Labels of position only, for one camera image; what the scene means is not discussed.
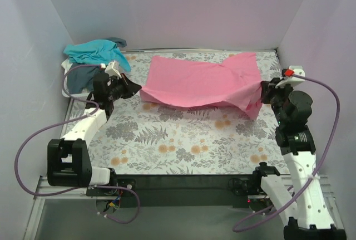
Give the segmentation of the pink t shirt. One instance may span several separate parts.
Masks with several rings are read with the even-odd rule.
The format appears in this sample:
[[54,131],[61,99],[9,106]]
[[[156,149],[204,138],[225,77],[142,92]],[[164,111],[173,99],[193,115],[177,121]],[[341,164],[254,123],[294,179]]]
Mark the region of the pink t shirt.
[[222,63],[155,56],[140,96],[143,101],[180,108],[235,106],[255,120],[262,106],[261,82],[253,52]]

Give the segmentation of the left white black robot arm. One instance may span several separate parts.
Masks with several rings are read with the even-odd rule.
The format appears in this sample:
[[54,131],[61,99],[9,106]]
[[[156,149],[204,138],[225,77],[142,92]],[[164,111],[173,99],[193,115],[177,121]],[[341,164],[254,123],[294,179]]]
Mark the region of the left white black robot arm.
[[87,187],[99,185],[105,195],[118,190],[118,181],[111,177],[112,169],[91,165],[88,147],[99,129],[108,122],[113,103],[129,99],[142,86],[129,80],[125,74],[110,76],[97,73],[93,78],[93,91],[86,99],[81,120],[62,139],[53,139],[47,146],[47,178],[51,186]]

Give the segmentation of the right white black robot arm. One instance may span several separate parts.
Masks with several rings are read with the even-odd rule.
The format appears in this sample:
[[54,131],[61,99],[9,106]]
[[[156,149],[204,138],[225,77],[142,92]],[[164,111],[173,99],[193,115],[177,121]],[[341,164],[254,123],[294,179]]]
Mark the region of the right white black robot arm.
[[285,79],[261,83],[261,102],[269,104],[278,122],[275,139],[289,169],[293,192],[283,185],[277,169],[260,163],[254,172],[252,189],[266,193],[284,225],[285,239],[346,239],[326,205],[316,164],[316,147],[307,126],[312,99],[295,91]]

